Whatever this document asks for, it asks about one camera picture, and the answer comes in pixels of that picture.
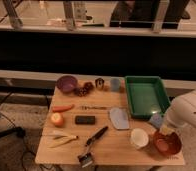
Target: white cup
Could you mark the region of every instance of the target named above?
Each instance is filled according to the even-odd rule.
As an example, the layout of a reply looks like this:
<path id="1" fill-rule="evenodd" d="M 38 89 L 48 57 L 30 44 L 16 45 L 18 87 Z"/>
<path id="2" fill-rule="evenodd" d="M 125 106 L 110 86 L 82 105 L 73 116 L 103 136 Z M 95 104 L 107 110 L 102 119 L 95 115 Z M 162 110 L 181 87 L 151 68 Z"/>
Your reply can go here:
<path id="1" fill-rule="evenodd" d="M 140 149 L 149 143 L 149 136 L 143 129 L 135 128 L 131 132 L 130 143 L 136 149 Z"/>

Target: green plastic tray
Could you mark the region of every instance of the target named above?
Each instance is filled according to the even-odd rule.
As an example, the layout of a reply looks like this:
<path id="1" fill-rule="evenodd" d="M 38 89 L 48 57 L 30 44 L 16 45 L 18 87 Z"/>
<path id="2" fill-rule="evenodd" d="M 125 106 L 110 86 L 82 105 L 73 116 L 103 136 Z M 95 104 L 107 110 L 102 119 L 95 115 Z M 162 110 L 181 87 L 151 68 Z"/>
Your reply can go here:
<path id="1" fill-rule="evenodd" d="M 160 77 L 126 76 L 128 104 L 133 118 L 149 119 L 153 114 L 164 115 L 170 106 Z"/>

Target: small fruit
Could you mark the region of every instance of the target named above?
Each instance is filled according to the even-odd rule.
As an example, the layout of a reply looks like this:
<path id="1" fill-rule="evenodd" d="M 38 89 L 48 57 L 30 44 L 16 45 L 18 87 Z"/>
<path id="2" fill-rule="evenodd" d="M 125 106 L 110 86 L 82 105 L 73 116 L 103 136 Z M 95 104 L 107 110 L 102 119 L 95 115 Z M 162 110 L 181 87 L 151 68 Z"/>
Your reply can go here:
<path id="1" fill-rule="evenodd" d="M 53 125 L 57 127 L 61 127 L 64 124 L 63 116 L 60 113 L 53 113 L 50 117 L 50 120 L 53 123 Z"/>

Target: orange bowl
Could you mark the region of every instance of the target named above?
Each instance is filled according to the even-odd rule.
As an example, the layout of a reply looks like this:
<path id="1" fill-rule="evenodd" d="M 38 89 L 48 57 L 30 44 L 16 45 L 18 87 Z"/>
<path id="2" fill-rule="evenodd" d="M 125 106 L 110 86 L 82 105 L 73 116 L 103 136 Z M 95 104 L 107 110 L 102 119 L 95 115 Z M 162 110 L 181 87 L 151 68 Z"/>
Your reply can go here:
<path id="1" fill-rule="evenodd" d="M 157 150 L 165 156 L 175 155 L 182 148 L 181 140 L 175 132 L 170 135 L 163 135 L 159 131 L 156 131 L 153 141 Z"/>

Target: wooden table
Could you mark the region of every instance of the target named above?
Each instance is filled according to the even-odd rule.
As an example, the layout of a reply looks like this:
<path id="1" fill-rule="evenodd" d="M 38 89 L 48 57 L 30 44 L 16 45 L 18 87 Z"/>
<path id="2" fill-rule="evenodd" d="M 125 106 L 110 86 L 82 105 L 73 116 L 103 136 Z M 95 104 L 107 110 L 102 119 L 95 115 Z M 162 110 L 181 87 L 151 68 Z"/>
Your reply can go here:
<path id="1" fill-rule="evenodd" d="M 75 104 L 75 107 L 63 113 L 65 124 L 62 128 L 56 128 L 50 122 L 52 113 L 51 107 L 47 115 L 46 122 L 43 128 L 42 137 L 36 155 L 36 163 L 39 164 L 71 164 L 79 165 L 77 156 L 84 150 L 84 145 L 87 139 L 96 133 L 104 126 L 109 129 L 96 141 L 92 146 L 95 164 L 97 165 L 184 165 L 185 161 L 182 152 L 172 157 L 164 157 L 154 148 L 151 137 L 155 132 L 155 128 L 145 121 L 139 121 L 129 117 L 130 130 L 117 131 L 108 115 L 108 109 L 111 107 L 122 107 L 128 110 L 127 96 L 122 84 L 120 93 L 110 92 L 109 90 L 99 91 L 95 89 L 85 97 L 78 97 L 74 94 L 64 95 L 57 88 L 53 95 L 51 106 L 54 105 L 69 105 Z M 87 109 L 85 107 L 106 107 L 106 109 Z M 96 117 L 95 125 L 76 125 L 74 119 L 76 115 L 94 115 Z M 130 144 L 130 132 L 133 128 L 142 128 L 147 131 L 150 136 L 149 145 L 136 150 Z M 57 148 L 50 148 L 53 141 L 49 134 L 53 130 L 63 130 L 68 133 L 78 135 L 79 139 L 70 143 L 61 145 Z"/>

